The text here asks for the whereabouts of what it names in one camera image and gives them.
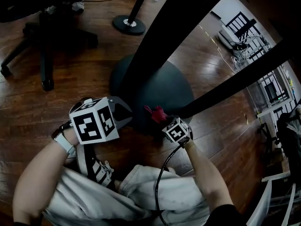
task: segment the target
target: wristwatch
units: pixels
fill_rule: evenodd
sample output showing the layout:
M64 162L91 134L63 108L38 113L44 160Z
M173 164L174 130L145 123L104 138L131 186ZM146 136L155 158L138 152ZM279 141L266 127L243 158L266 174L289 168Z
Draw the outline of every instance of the wristwatch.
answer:
M72 154L75 152L75 147L72 145L64 136L63 131L68 129L72 126L71 121L67 121L65 124L61 125L58 129L52 133L51 137L54 139L58 144L60 144L68 154Z

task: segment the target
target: person's right arm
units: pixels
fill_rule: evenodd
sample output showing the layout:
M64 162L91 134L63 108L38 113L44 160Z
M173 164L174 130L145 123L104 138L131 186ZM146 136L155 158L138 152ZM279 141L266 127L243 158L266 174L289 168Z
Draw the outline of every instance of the person's right arm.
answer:
M227 185L213 163L202 154L192 140L184 147L195 171L196 184L207 199L210 211L222 205L233 205Z

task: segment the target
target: red object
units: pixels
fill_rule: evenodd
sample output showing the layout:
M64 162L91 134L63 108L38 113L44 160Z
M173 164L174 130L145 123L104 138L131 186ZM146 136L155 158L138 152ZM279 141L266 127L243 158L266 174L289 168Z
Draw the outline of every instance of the red object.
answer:
M157 106L155 111L152 111L147 105L144 106L144 109L151 113L151 118L158 124L167 120L167 115L164 113L161 106Z

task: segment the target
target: white wall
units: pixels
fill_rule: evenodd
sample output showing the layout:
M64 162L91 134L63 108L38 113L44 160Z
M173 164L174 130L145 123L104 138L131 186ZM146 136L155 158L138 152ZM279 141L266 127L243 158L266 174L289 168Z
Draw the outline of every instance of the white wall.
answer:
M220 0L219 3L216 4L216 6L212 9L212 11L221 17L221 21L224 24L230 22L230 20L233 19L239 12L242 12L250 20L254 18L257 21L254 26L258 29L258 31L265 37L272 47L276 45L275 41L265 30L262 24L258 22L255 16L239 0ZM284 65L293 81L296 100L299 101L301 98L301 84L289 63L285 62Z

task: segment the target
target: person's left arm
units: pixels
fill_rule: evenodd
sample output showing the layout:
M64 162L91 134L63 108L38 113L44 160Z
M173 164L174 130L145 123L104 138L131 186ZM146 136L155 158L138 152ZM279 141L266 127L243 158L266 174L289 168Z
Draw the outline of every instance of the person's left arm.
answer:
M76 146L79 143L73 128L65 130L63 134L71 144ZM67 157L66 150L53 141L29 163L15 189L14 222L30 225L40 216L55 192Z

